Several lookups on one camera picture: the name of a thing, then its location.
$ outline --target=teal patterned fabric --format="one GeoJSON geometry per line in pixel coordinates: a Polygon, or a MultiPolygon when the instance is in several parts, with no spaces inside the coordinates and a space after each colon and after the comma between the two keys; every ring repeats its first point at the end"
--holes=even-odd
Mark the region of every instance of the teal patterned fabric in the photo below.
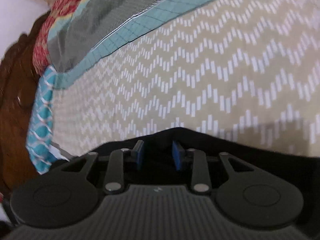
{"type": "Polygon", "coordinates": [[[47,172],[51,164],[57,160],[49,152],[53,125],[52,89],[56,76],[57,72],[50,65],[40,78],[27,134],[26,148],[40,174],[47,172]]]}

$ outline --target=black fabric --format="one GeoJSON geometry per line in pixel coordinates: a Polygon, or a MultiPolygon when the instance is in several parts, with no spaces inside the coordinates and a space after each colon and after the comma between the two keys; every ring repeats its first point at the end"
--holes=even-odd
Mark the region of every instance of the black fabric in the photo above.
{"type": "Polygon", "coordinates": [[[186,128],[172,128],[153,135],[120,142],[109,142],[92,151],[99,153],[101,156],[109,155],[111,151],[116,149],[133,148],[138,140],[145,142],[144,162],[156,162],[168,171],[175,171],[171,154],[173,140],[180,142],[185,149],[199,149],[204,151],[208,156],[218,156],[220,152],[228,152],[287,180],[300,189],[310,188],[313,173],[317,165],[319,165],[318,158],[292,156],[259,150],[186,128]]]}

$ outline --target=red floral fabric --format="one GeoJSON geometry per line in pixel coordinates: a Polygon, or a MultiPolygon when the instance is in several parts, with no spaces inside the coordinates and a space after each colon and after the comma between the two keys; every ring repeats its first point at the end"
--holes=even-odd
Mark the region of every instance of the red floral fabric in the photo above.
{"type": "Polygon", "coordinates": [[[42,75],[46,67],[50,64],[48,61],[49,51],[47,40],[51,26],[58,17],[73,13],[80,2],[81,0],[56,0],[53,4],[51,13],[42,25],[33,49],[32,61],[39,75],[42,75]]]}

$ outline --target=beige bedsheet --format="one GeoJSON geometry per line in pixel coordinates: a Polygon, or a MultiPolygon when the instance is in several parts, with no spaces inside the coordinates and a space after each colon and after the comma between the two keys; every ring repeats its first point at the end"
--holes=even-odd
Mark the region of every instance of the beige bedsheet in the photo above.
{"type": "Polygon", "coordinates": [[[214,0],[54,91],[53,141],[82,155],[186,127],[320,156],[320,0],[214,0]]]}

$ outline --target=brown wooden furniture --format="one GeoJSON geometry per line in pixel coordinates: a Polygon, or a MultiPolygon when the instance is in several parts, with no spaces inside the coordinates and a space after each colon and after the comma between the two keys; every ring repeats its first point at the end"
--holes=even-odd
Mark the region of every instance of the brown wooden furniture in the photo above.
{"type": "Polygon", "coordinates": [[[37,176],[25,148],[29,119],[39,76],[32,51],[49,13],[34,23],[7,51],[0,65],[0,191],[21,185],[37,176]]]}

